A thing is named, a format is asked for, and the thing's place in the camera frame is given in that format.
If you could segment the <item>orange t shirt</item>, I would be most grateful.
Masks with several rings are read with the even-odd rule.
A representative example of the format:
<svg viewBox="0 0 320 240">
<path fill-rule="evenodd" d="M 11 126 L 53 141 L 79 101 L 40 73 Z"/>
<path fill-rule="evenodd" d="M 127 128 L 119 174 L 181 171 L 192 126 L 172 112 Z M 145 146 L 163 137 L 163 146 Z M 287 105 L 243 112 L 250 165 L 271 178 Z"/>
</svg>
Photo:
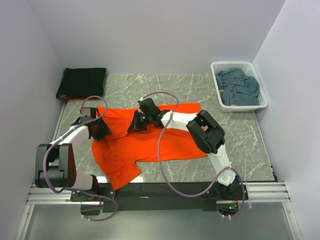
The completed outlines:
<svg viewBox="0 0 320 240">
<path fill-rule="evenodd" d="M 118 190 L 140 173 L 137 162 L 157 162 L 157 146 L 161 128 L 148 126 L 143 132 L 127 132 L 135 109 L 97 108 L 103 113 L 103 120 L 111 129 L 111 134 L 103 140 L 93 141 L 93 157 L 101 170 L 109 178 L 114 190 Z M 160 143 L 160 159 L 189 160 L 206 157 L 195 144 L 189 132 L 166 129 Z"/>
</svg>

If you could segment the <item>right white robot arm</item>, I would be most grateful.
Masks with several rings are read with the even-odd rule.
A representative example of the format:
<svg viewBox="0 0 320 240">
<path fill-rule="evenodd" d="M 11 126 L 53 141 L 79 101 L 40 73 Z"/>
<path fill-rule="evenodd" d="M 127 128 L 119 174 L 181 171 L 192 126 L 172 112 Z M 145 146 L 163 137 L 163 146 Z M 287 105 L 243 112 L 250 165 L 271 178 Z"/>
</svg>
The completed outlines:
<svg viewBox="0 0 320 240">
<path fill-rule="evenodd" d="M 230 200 L 235 198 L 237 188 L 241 187 L 242 200 L 245 200 L 246 193 L 243 180 L 231 166 L 226 152 L 225 131 L 206 110 L 201 110 L 198 113 L 180 113 L 174 109 L 161 110 L 151 98 L 141 99 L 138 103 L 139 110 L 134 112 L 127 131 L 129 133 L 142 132 L 147 130 L 148 125 L 163 128 L 157 144 L 158 163 L 165 182 L 174 192 L 182 197 L 195 198 L 207 194 L 216 185 L 219 186 L 222 199 Z M 196 194 L 182 193 L 165 176 L 161 162 L 160 145 L 167 129 L 189 132 L 196 146 L 209 157 L 216 171 L 216 176 L 202 192 Z"/>
</svg>

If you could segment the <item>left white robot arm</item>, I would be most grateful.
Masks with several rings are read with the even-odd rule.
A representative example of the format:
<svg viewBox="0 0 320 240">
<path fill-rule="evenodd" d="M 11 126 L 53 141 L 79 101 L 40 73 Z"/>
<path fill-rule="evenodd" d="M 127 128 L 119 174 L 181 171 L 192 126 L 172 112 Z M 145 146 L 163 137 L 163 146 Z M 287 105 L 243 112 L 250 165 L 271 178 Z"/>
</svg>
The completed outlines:
<svg viewBox="0 0 320 240">
<path fill-rule="evenodd" d="M 67 189 L 82 191 L 88 201 L 94 201 L 100 195 L 97 177 L 77 172 L 75 150 L 86 140 L 103 140 L 112 131 L 97 108 L 84 107 L 80 113 L 65 134 L 36 148 L 34 183 L 37 188 L 59 193 Z"/>
</svg>

